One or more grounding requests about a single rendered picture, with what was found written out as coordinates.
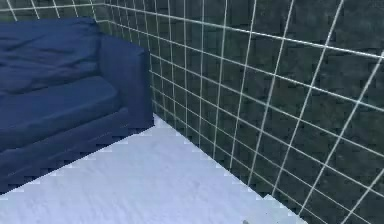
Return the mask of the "dark blue sofa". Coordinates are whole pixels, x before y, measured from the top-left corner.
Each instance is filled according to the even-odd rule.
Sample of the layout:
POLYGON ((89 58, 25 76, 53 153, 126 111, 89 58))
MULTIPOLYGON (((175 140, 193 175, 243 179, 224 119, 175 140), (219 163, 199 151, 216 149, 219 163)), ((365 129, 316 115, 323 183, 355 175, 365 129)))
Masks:
POLYGON ((91 17, 0 22, 0 195, 152 127, 149 57, 91 17))

